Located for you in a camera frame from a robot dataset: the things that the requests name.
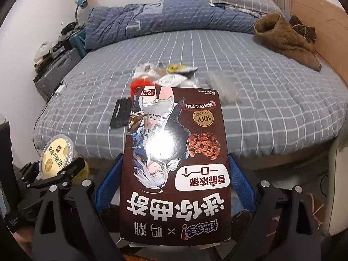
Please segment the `yellow lidded pudding cup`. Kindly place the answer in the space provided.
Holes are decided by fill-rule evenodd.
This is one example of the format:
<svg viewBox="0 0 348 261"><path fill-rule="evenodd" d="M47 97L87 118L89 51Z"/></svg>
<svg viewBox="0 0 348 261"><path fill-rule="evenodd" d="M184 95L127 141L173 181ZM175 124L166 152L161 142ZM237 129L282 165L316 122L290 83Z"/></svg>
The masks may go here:
<svg viewBox="0 0 348 261"><path fill-rule="evenodd" d="M72 139L59 134L53 137L45 146L39 171L42 179L49 179L67 167L72 161L81 157Z"/></svg>

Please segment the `black sachet packet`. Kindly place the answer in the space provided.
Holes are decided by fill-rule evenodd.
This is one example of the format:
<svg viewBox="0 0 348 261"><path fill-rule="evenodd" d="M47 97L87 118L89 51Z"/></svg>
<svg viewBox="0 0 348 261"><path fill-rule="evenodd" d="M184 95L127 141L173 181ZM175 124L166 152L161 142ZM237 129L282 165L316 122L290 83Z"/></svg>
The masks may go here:
<svg viewBox="0 0 348 261"><path fill-rule="evenodd" d="M122 127L128 126L131 108L131 98L121 98L117 100L110 121L110 128L120 129Z"/></svg>

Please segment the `red plastic bag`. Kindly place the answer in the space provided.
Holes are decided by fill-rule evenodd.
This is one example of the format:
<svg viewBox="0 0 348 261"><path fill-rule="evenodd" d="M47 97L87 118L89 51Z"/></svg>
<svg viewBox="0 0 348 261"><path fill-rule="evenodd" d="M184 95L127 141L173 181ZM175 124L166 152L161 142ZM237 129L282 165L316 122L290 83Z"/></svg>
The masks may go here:
<svg viewBox="0 0 348 261"><path fill-rule="evenodd" d="M148 77L148 78L135 78L130 83L130 97L131 99L134 99L134 95L136 93L136 90L139 87L145 87L145 86L152 86L155 82L154 78Z"/></svg>

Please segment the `brown cookie box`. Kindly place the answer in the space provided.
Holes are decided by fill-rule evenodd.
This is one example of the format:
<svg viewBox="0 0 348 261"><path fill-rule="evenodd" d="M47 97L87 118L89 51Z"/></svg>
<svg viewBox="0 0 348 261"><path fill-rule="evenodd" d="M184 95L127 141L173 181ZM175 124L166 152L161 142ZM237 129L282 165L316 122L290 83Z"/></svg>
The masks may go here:
<svg viewBox="0 0 348 261"><path fill-rule="evenodd" d="M231 180L219 95L139 87L120 182L120 236L155 246L200 246L231 236Z"/></svg>

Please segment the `white tissue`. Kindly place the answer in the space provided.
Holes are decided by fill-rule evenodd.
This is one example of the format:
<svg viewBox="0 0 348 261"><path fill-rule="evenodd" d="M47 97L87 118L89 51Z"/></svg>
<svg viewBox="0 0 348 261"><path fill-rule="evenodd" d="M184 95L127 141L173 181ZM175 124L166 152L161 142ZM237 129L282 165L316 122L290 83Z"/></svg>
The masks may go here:
<svg viewBox="0 0 348 261"><path fill-rule="evenodd" d="M146 78L152 78L152 79L156 79L157 78L157 72L154 70L150 70L150 71L135 71L132 79L146 79Z"/></svg>

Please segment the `yellow white snack packet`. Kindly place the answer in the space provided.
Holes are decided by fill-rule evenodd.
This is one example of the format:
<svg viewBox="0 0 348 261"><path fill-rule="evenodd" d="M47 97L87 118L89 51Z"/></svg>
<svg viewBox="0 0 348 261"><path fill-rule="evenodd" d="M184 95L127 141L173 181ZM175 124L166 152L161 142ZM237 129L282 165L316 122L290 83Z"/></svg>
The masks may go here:
<svg viewBox="0 0 348 261"><path fill-rule="evenodd" d="M190 67L182 64L171 64L166 69L169 74L191 75L197 71L197 67Z"/></svg>

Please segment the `clear bubble wrap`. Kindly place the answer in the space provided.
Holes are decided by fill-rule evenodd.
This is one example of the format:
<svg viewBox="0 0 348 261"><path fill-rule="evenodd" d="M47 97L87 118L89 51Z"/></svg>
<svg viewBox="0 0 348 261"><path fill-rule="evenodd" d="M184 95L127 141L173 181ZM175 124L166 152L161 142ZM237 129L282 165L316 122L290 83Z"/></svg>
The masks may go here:
<svg viewBox="0 0 348 261"><path fill-rule="evenodd" d="M205 79L208 86L218 92L221 104L229 105L240 102L241 93L233 79L228 76L228 71L209 71Z"/></svg>

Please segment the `white earphone box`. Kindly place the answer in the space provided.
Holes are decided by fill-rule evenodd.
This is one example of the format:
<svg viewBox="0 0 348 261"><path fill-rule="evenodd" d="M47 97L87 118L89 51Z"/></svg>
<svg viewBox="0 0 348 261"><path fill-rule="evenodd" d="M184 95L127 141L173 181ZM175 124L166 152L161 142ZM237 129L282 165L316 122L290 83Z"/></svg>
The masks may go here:
<svg viewBox="0 0 348 261"><path fill-rule="evenodd" d="M187 80L187 77L181 74L166 74L155 81L156 85L163 87L177 87Z"/></svg>

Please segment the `white red printed bag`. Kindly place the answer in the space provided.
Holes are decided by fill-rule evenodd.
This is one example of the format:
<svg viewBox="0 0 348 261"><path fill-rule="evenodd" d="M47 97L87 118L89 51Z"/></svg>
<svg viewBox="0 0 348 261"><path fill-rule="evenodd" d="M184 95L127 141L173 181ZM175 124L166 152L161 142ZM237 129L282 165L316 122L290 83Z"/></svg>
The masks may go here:
<svg viewBox="0 0 348 261"><path fill-rule="evenodd" d="M179 84L180 88L199 88L200 83L197 79L187 79Z"/></svg>

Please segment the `white charger adapter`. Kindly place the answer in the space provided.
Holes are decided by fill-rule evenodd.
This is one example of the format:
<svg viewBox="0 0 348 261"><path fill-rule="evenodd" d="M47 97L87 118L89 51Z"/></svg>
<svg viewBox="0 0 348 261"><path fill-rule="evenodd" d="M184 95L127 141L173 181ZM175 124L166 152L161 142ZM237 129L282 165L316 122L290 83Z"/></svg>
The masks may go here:
<svg viewBox="0 0 348 261"><path fill-rule="evenodd" d="M65 92L66 88L67 86L65 84L61 84L54 92L54 95L62 95L62 93Z"/></svg>

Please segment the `grey suitcase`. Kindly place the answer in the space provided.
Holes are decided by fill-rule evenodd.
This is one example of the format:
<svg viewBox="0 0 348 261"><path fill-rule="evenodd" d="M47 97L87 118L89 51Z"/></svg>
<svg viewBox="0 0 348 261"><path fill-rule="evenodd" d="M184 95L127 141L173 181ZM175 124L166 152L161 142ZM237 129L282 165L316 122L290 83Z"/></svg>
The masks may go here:
<svg viewBox="0 0 348 261"><path fill-rule="evenodd" d="M64 77L81 61L76 48L57 58L43 73L33 79L34 86L42 98L48 102Z"/></svg>

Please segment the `grey checked bed sheet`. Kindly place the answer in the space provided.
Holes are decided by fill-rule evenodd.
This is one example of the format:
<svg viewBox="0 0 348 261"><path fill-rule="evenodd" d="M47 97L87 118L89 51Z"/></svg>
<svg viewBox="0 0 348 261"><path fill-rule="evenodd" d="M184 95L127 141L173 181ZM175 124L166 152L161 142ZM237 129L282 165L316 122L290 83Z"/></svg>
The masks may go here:
<svg viewBox="0 0 348 261"><path fill-rule="evenodd" d="M196 68L197 88L173 89L180 123L191 134L225 138L235 157L283 155L325 143L347 119L347 88L331 68L316 72L261 46L251 34L173 31L89 52L41 112L34 146L43 149L65 135L87 159L123 152L128 128L110 123L116 102L130 97L136 67L145 63Z"/></svg>

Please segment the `blue quilted duvet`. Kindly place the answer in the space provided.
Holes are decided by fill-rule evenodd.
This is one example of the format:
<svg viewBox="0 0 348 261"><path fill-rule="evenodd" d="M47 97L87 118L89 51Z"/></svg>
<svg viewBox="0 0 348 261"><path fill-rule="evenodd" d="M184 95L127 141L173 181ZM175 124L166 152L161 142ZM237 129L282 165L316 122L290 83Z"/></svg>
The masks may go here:
<svg viewBox="0 0 348 261"><path fill-rule="evenodd" d="M85 27L89 50L158 32L223 30L252 33L257 19L248 13L213 7L209 0L160 0L124 7L94 7Z"/></svg>

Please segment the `brown fleece jacket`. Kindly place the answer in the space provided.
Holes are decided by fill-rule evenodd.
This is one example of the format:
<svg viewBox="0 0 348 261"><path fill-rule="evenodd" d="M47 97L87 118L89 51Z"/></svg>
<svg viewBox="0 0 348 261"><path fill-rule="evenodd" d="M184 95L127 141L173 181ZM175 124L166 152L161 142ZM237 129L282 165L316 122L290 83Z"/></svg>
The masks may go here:
<svg viewBox="0 0 348 261"><path fill-rule="evenodd" d="M315 71L321 70L321 64L314 54L314 44L296 32L282 14L270 13L257 19L253 33L256 40L268 49Z"/></svg>

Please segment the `wooden headboard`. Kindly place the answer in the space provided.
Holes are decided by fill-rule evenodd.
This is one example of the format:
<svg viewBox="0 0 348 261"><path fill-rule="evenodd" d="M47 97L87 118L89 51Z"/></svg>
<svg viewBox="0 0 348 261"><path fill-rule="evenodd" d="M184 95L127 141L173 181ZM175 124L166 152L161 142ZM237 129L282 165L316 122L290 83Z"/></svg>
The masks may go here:
<svg viewBox="0 0 348 261"><path fill-rule="evenodd" d="M347 13L327 0L292 0L291 13L316 29L315 49L347 82Z"/></svg>

